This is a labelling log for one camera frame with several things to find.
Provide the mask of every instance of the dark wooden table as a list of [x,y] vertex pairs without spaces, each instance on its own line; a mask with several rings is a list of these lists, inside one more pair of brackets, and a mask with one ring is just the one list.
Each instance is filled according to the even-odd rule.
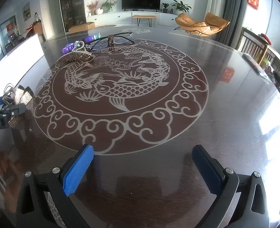
[[[103,49],[93,60],[55,65],[67,43],[88,33],[130,30],[136,50]],[[171,28],[88,33],[44,42],[45,56],[21,80],[35,98],[24,116],[0,131],[0,207],[6,215],[14,220],[26,171],[61,167],[88,143],[96,155],[70,198],[92,228],[194,227],[215,199],[191,159],[193,146],[202,144],[223,167],[261,173],[275,227],[280,221],[275,86],[237,51]]]

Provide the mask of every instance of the tv stand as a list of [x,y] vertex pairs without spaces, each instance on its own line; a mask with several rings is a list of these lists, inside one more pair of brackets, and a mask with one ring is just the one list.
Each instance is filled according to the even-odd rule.
[[[162,12],[146,12],[146,11],[125,11],[121,10],[121,12],[112,12],[112,13],[103,13],[103,14],[97,14],[86,17],[86,22],[94,22],[95,26],[104,26],[104,25],[124,25],[124,26],[135,26],[137,27],[139,25],[139,18],[137,21],[137,18],[135,17],[133,19],[133,16],[141,16],[141,22],[140,24],[142,26],[168,26],[176,28],[177,24],[175,22],[175,18],[177,15],[170,14],[170,13],[162,13]],[[150,22],[148,22],[148,19],[142,20],[143,16],[149,16]]]

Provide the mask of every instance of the vase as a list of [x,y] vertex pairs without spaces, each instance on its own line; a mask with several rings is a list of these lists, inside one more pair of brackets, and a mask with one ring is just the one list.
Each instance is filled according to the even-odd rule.
[[103,13],[103,9],[98,8],[95,10],[95,14],[102,14]]
[[176,9],[176,14],[177,14],[177,15],[179,15],[179,14],[181,14],[181,13],[183,13],[183,11],[180,11],[180,10]]

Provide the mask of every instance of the eyeglasses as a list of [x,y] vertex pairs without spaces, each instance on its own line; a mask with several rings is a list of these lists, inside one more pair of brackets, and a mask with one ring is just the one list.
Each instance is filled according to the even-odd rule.
[[100,39],[95,39],[91,41],[89,44],[85,45],[85,48],[88,52],[95,51],[95,50],[101,50],[103,48],[106,48],[110,44],[124,44],[124,43],[132,43],[135,42],[132,41],[133,32],[124,32],[124,33],[116,33],[113,35],[108,35],[107,37],[103,37]]

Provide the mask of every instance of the purple object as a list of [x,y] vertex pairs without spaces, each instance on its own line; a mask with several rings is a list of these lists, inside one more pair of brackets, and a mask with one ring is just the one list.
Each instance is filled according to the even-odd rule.
[[68,52],[69,52],[68,47],[64,47],[64,48],[62,49],[62,53],[63,53],[63,54],[67,54]]
[[88,44],[89,42],[95,40],[94,36],[87,36],[86,38],[84,38],[84,42],[86,44]]
[[68,45],[66,45],[66,47],[68,47],[69,51],[72,51],[73,48],[75,47],[75,43],[68,44]]

